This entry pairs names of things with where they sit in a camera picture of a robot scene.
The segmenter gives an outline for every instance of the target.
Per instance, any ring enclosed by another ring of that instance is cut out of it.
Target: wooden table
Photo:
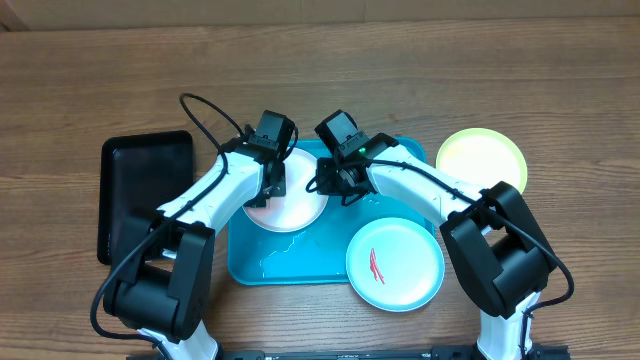
[[[95,255],[100,148],[117,135],[188,129],[202,174],[214,150],[180,108],[184,91],[240,123],[282,112],[303,138],[341,108],[371,134],[418,139],[430,163],[455,131],[504,133],[525,154],[525,198],[577,284],[569,303],[536,314],[534,340],[568,344],[576,359],[634,358],[639,39],[638,18],[0,34],[0,358],[148,351],[89,324],[108,272]],[[233,135],[194,107],[219,139]],[[390,314],[346,284],[241,286],[226,255],[225,231],[206,323],[227,349],[425,348],[470,344],[479,331],[448,260],[428,307]],[[543,298],[565,287],[556,271]]]

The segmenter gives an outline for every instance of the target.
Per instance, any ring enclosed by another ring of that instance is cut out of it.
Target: paper plate
[[[308,193],[305,186],[316,174],[315,156],[293,149],[285,159],[287,194],[267,200],[266,208],[244,208],[245,213],[258,226],[275,232],[300,230],[322,214],[329,199],[326,195]]]
[[[520,149],[489,129],[471,128],[451,135],[438,150],[436,168],[487,188],[505,181],[522,193],[527,185],[527,163]]]
[[[424,227],[406,219],[383,218],[362,227],[351,240],[347,274],[369,304],[387,311],[411,311],[440,289],[444,256]]]

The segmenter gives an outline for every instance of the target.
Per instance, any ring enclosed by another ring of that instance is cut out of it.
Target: black cable
[[[198,126],[200,130],[202,130],[202,132],[209,138],[209,140],[211,140],[212,143],[217,144],[217,141],[213,138],[213,136],[211,136],[211,133],[209,133],[209,131],[205,129],[204,126],[202,126],[202,124],[200,124],[200,121],[198,121],[198,119],[196,119],[196,117],[193,116],[191,111],[189,111],[189,108],[187,108],[187,105],[185,105],[184,103],[184,98],[186,97],[196,99],[212,107],[215,111],[218,112],[218,114],[222,115],[225,119],[227,119],[231,123],[231,125],[233,125],[233,127],[236,128],[236,130],[238,130],[238,134],[240,134],[240,136],[244,136],[244,132],[242,131],[242,129],[240,129],[240,126],[235,121],[233,121],[231,116],[227,115],[226,112],[222,111],[222,109],[217,107],[214,103],[198,95],[183,93],[182,95],[180,95],[180,105],[182,105],[182,108],[184,109],[184,111],[187,113],[187,115],[189,115],[189,117],[191,118],[191,121],[193,121],[196,124],[196,126]]]
[[[412,170],[424,177],[426,177],[427,179],[431,180],[432,182],[434,182],[436,185],[440,186],[441,188],[443,188],[444,190],[446,190],[447,192],[451,193],[452,195],[454,195],[455,197],[460,198],[461,200],[463,200],[466,203],[469,203],[471,205],[475,205],[478,209],[480,209],[480,211],[482,211],[483,213],[493,217],[494,219],[502,222],[502,224],[504,224],[504,226],[506,226],[508,229],[510,229],[511,231],[514,231],[516,233],[518,233],[518,235],[526,238],[527,240],[531,241],[531,243],[533,243],[533,245],[535,245],[540,251],[542,251],[548,258],[551,259],[551,261],[553,261],[562,271],[562,274],[564,274],[565,278],[567,279],[567,291],[562,295],[559,296],[557,298],[551,299],[551,300],[547,300],[547,301],[543,301],[534,305],[529,306],[527,309],[525,309],[523,311],[523,316],[522,316],[522,329],[521,329],[521,333],[520,333],[520,355],[522,356],[522,359],[524,360],[526,357],[526,348],[525,348],[525,341],[526,341],[526,330],[527,330],[527,324],[529,321],[529,318],[532,317],[532,313],[533,311],[546,307],[546,306],[552,306],[552,305],[556,305],[556,304],[560,304],[562,302],[565,302],[567,300],[569,300],[569,298],[571,298],[571,296],[573,295],[573,292],[575,290],[575,283],[573,280],[573,276],[571,275],[571,272],[569,271],[569,269],[567,268],[567,266],[555,255],[553,254],[549,249],[545,248],[544,246],[542,246],[542,244],[540,244],[536,239],[534,239],[531,235],[529,235],[528,233],[526,233],[524,230],[520,229],[518,226],[516,226],[515,224],[513,224],[512,222],[510,222],[509,220],[505,219],[503,216],[501,216],[500,214],[498,214],[496,211],[491,210],[485,206],[482,206],[482,204],[478,203],[476,200],[464,195],[463,193],[461,193],[458,189],[449,186],[448,184],[444,183],[442,180],[438,179],[436,176],[426,172],[425,170],[408,164],[408,163],[401,163],[401,162],[397,162],[397,161],[389,161],[389,160],[358,160],[358,161],[350,161],[344,164],[339,164],[336,165],[333,170],[334,171],[338,171],[338,170],[342,170],[342,169],[346,169],[346,168],[351,168],[351,167],[355,167],[355,166],[362,166],[362,165],[371,165],[371,164],[378,164],[378,165],[390,165],[390,166],[397,166],[403,169],[409,169]],[[326,176],[326,179],[323,180],[318,180],[318,175],[314,176],[313,178],[311,178],[311,180],[309,181],[309,183],[306,186],[306,190],[307,192],[314,192],[318,189],[319,186],[321,186],[322,184],[326,183],[328,180],[330,179],[329,176]],[[313,183],[316,183],[316,187],[314,189],[311,189],[311,186],[313,185]]]
[[[282,161],[284,161],[286,158],[289,157],[289,155],[291,155],[291,153],[293,152],[293,149],[296,147],[296,144],[298,143],[298,127],[294,126],[293,131],[295,132],[295,137],[293,138],[293,144],[291,144],[291,147],[289,147],[289,149],[287,149],[287,152],[284,153],[284,157],[282,158]]]
[[[209,186],[207,186],[202,192],[200,192],[198,195],[196,195],[193,199],[188,201],[185,204],[185,206],[183,206],[175,214],[173,214],[166,221],[164,221],[160,226],[158,226],[158,228],[156,228],[154,231],[150,232],[138,244],[138,246],[136,246],[133,250],[131,250],[131,252],[127,256],[125,256],[125,258],[120,262],[120,264],[118,264],[118,266],[116,266],[115,269],[112,269],[112,271],[109,274],[109,276],[105,279],[105,281],[102,283],[102,285],[100,286],[100,288],[96,292],[96,295],[93,298],[93,302],[91,304],[91,313],[90,313],[91,325],[93,326],[93,329],[96,331],[96,333],[98,333],[100,336],[103,336],[103,337],[106,337],[106,338],[110,338],[110,339],[119,339],[119,340],[144,340],[144,341],[149,341],[149,342],[151,342],[153,344],[154,347],[158,347],[158,350],[160,351],[160,353],[162,353],[162,356],[164,356],[164,358],[166,360],[171,360],[171,356],[169,355],[169,352],[164,347],[164,345],[162,345],[162,342],[158,341],[157,339],[155,339],[155,338],[153,338],[151,336],[146,336],[146,335],[141,335],[141,334],[119,334],[119,333],[113,333],[113,332],[107,331],[107,330],[103,329],[100,326],[100,324],[98,323],[97,313],[98,313],[98,307],[100,306],[100,300],[104,296],[104,293],[107,290],[107,287],[114,281],[114,279],[120,273],[120,271],[122,271],[122,269],[124,268],[125,264],[127,264],[139,252],[145,251],[146,249],[148,249],[153,244],[153,241],[156,240],[157,235],[159,233],[161,233],[163,229],[165,229],[167,226],[171,225],[180,216],[182,216],[184,213],[189,211],[195,204],[197,204],[200,200],[202,200],[209,192],[211,192],[211,190],[213,190],[216,186],[218,186],[218,184],[222,181],[222,178],[227,174],[227,170],[228,170],[229,164],[228,164],[227,157],[226,157],[225,153],[223,151],[221,151],[220,144],[216,141],[216,139],[213,137],[213,135],[211,135],[211,133],[202,125],[202,123],[200,123],[200,121],[198,121],[198,119],[189,110],[189,108],[187,107],[187,105],[184,102],[184,98],[187,98],[187,97],[199,100],[200,102],[203,102],[203,103],[209,105],[214,110],[216,110],[218,113],[220,113],[220,115],[224,116],[227,120],[229,120],[229,122],[231,122],[231,124],[240,132],[241,135],[244,134],[242,132],[242,130],[240,130],[240,127],[238,126],[238,124],[236,124],[235,121],[233,121],[231,119],[231,117],[229,117],[229,115],[227,115],[224,111],[222,111],[220,108],[218,108],[213,103],[209,102],[206,99],[201,98],[200,96],[193,95],[193,94],[184,93],[184,94],[180,95],[180,105],[182,105],[182,108],[184,109],[184,111],[187,113],[187,115],[189,116],[191,121],[193,121],[193,123],[211,141],[213,146],[216,147],[216,149],[218,150],[218,154],[220,155],[220,157],[222,157],[222,171],[220,172],[220,175],[218,175],[218,177]]]

